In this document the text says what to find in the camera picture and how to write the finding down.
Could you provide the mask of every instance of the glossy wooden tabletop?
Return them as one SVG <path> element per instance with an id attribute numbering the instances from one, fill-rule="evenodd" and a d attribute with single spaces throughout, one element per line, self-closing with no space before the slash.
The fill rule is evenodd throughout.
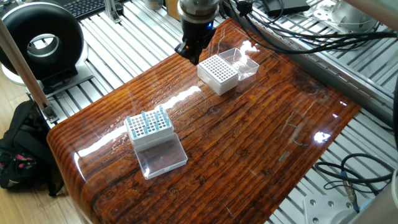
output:
<path id="1" fill-rule="evenodd" d="M 201 60 L 233 47 L 260 64 L 240 92 L 216 95 L 174 54 L 51 130 L 69 193 L 93 222 L 264 223 L 359 111 L 232 20 Z M 145 180 L 123 121 L 159 105 L 188 162 Z"/>

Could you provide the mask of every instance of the black connector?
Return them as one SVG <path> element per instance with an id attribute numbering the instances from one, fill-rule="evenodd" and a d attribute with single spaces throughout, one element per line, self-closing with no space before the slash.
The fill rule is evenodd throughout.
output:
<path id="1" fill-rule="evenodd" d="M 239 16 L 244 17 L 253 11 L 253 3 L 247 1 L 235 1 L 236 8 L 239 11 Z"/>

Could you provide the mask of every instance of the clear plastic container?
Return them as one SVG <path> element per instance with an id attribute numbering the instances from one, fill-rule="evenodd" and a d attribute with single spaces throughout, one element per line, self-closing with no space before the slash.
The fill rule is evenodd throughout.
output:
<path id="1" fill-rule="evenodd" d="M 238 71 L 238 85 L 236 91 L 241 91 L 256 80 L 259 64 L 251 60 L 247 55 L 241 53 L 237 48 L 227 50 L 218 54 Z"/>
<path id="2" fill-rule="evenodd" d="M 183 166 L 188 160 L 175 133 L 147 144 L 134 146 L 134 152 L 146 180 Z"/>

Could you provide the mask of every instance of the wooden stick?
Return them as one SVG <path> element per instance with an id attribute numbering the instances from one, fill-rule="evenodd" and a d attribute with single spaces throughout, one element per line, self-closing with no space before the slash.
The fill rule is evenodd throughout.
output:
<path id="1" fill-rule="evenodd" d="M 48 99 L 45 97 L 43 90 L 37 83 L 32 70 L 29 68 L 18 49 L 17 44 L 8 32 L 6 25 L 0 19 L 0 47 L 6 53 L 8 59 L 17 70 L 17 73 L 24 81 L 30 94 L 33 96 L 34 101 L 38 104 L 40 109 L 44 109 L 46 106 L 50 106 Z"/>

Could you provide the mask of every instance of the metal bracket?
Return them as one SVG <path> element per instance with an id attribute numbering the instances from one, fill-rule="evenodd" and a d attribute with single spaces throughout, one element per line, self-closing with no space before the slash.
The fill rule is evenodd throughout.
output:
<path id="1" fill-rule="evenodd" d="M 44 116 L 50 121 L 50 123 L 55 123 L 59 120 L 58 116 L 55 114 L 51 106 L 46 106 L 43 110 Z"/>
<path id="2" fill-rule="evenodd" d="M 347 224 L 356 212 L 348 197 L 308 195 L 304 198 L 306 224 Z"/>
<path id="3" fill-rule="evenodd" d="M 119 14 L 116 11 L 116 6 L 114 5 L 114 0 L 104 0 L 105 1 L 105 14 L 114 22 L 121 22 Z"/>

